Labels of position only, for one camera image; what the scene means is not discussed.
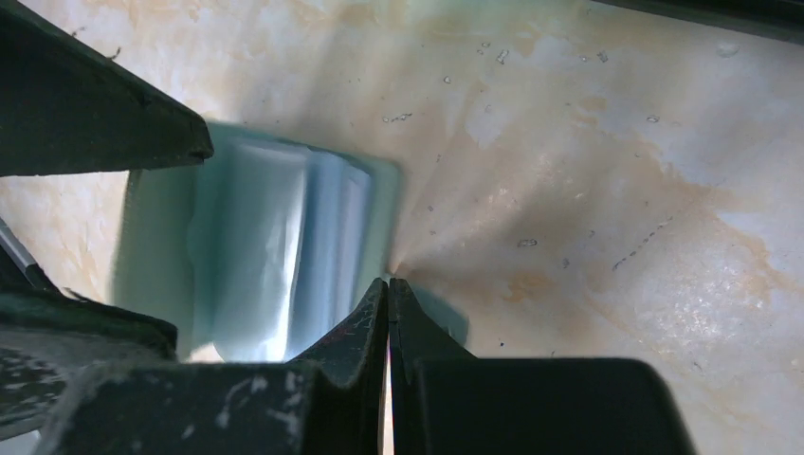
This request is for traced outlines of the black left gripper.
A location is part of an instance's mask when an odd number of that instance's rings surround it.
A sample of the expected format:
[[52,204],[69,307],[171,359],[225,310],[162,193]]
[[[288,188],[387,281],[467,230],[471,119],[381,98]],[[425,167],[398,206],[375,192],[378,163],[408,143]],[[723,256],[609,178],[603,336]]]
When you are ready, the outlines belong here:
[[69,382],[106,362],[174,360],[171,323],[66,295],[1,226],[1,437],[39,429]]

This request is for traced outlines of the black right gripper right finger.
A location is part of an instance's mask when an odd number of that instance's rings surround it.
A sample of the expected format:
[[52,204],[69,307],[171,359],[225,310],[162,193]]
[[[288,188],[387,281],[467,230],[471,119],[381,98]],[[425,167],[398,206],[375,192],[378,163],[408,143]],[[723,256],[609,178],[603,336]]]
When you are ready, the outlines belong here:
[[389,284],[398,454],[691,454],[665,381],[628,358],[479,358]]

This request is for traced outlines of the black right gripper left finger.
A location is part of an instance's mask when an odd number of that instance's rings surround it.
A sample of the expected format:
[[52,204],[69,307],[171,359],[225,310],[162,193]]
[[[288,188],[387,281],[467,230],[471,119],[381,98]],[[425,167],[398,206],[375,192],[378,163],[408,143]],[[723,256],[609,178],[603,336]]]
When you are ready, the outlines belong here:
[[38,454],[376,454],[388,286],[284,363],[110,363],[59,400]]

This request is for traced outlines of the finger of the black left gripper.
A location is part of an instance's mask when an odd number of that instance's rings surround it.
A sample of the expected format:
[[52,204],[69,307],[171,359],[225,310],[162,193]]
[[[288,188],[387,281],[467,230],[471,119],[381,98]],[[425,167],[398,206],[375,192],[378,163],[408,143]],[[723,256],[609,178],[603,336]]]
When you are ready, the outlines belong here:
[[2,175],[151,170],[212,155],[193,110],[22,3],[2,2]]

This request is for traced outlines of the sage green card holder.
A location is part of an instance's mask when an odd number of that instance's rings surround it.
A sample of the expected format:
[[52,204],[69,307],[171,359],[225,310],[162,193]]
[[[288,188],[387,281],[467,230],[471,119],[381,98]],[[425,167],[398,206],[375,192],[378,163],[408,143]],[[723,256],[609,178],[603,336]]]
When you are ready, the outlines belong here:
[[280,362],[387,278],[402,174],[226,123],[198,166],[129,174],[110,301],[163,319],[189,361]]

